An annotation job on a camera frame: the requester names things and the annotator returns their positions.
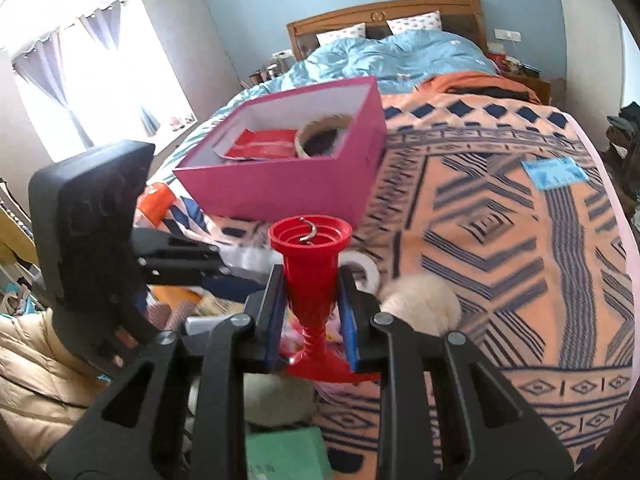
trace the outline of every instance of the patterned blanket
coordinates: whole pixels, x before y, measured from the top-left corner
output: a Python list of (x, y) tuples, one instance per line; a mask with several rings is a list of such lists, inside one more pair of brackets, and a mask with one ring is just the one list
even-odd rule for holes
[[(634, 348), (625, 251), (593, 159), (554, 108), (420, 92), (383, 104), (387, 152), (354, 244), (383, 279), (447, 280), (462, 330), (582, 463), (625, 405)], [(589, 181), (538, 191), (522, 161), (558, 156)], [(350, 386), (316, 416), (338, 478), (374, 478), (378, 393)]]

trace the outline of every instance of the pink box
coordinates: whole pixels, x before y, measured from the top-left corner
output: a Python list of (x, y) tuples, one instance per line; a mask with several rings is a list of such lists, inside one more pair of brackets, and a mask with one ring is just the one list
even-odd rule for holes
[[(216, 153), (225, 153), (246, 128), (299, 129), (332, 114), (348, 114), (353, 121), (331, 155), (232, 162)], [(208, 214), (269, 222), (326, 214), (356, 226), (367, 206), (385, 134), (376, 78), (342, 79), (244, 102), (174, 173)]]

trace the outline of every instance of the red plastic cup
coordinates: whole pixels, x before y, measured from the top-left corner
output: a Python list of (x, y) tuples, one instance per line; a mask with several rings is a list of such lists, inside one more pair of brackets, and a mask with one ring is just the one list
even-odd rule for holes
[(311, 228), (300, 218), (281, 220), (269, 229), (271, 247), (284, 257), (289, 305), (305, 341), (304, 348), (290, 358), (287, 373), (327, 383), (377, 379), (377, 374), (351, 372), (349, 364), (326, 344), (326, 322), (337, 296), (338, 254), (351, 241), (351, 226), (332, 216), (303, 216), (318, 229), (306, 243), (300, 238), (310, 234)]
[(300, 238), (310, 233), (310, 227), (300, 218), (273, 224), (269, 229), (271, 247), (284, 257), (289, 301), (300, 325), (313, 332), (324, 331), (335, 303), (338, 254), (351, 241), (351, 226), (331, 216), (303, 216), (318, 228), (307, 244)]

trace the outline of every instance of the window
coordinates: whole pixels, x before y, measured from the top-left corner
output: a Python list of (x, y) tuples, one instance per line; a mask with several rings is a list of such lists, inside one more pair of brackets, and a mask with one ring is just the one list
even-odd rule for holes
[[(60, 32), (66, 97), (96, 146), (156, 137), (167, 142), (171, 118), (184, 121), (192, 113), (140, 7), (142, 12), (136, 6), (123, 6), (117, 52), (94, 41), (82, 25)], [(20, 76), (16, 79), (31, 122), (53, 161), (82, 153), (84, 145), (66, 110)], [(161, 123), (156, 137), (148, 137), (143, 127), (142, 104)]]

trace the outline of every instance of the blue label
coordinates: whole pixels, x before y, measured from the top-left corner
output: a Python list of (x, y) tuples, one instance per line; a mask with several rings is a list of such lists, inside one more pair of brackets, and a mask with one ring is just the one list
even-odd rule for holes
[(534, 186), (541, 191), (589, 180), (588, 175), (570, 156), (533, 162), (522, 161), (522, 165)]

